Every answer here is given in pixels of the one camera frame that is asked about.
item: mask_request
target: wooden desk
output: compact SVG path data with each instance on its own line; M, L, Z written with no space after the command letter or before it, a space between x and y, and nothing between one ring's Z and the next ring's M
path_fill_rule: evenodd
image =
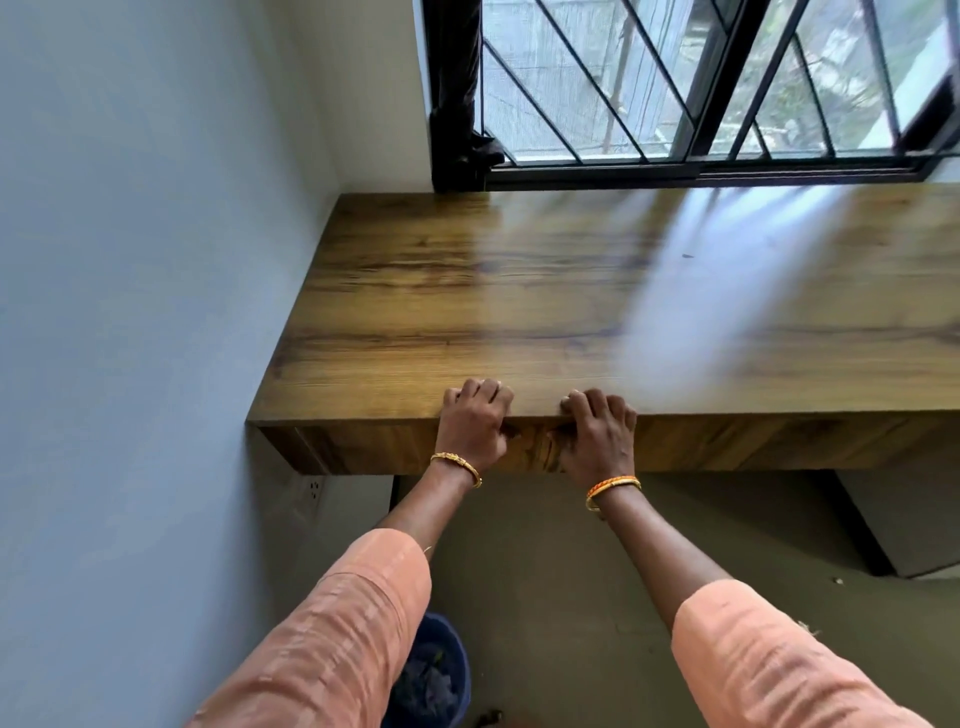
M346 195L250 412L303 473L418 473L444 388L571 388L644 471L866 468L960 417L960 185Z

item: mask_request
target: gray floor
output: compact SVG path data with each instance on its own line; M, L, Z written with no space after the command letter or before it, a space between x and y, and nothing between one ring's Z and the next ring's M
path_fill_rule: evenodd
M801 473L643 481L734 576L898 702L960 726L960 581L865 573ZM492 707L549 728L704 725L632 565L564 475L485 478L444 533L433 579L431 609L454 623L473 671L465 725Z

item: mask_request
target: orange bangle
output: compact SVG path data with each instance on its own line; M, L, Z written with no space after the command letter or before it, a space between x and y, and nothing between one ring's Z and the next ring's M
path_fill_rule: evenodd
M477 469L474 468L470 463L464 460L460 455L455 452L434 452L430 455L430 462L433 462L437 459L449 460L451 463L456 463L461 468L470 471L470 474L473 475L473 487L479 488L483 485L483 478L480 477L480 473L477 472Z
M593 513L599 512L600 507L593 502L593 497L617 485L635 485L637 490L642 490L642 488L640 488L640 481L632 475L618 475L617 477L611 477L607 480L601 480L587 491L587 510Z

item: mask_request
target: curtain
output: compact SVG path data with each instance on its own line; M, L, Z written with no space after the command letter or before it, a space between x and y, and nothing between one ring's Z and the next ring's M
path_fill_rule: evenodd
M474 128L482 0L423 0L430 67L430 157L437 192L482 190L503 147Z

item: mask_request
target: blue bucket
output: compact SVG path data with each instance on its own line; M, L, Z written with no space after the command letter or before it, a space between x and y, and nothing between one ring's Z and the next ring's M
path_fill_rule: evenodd
M467 651L453 626L427 612L390 692L386 728L453 728L470 704Z

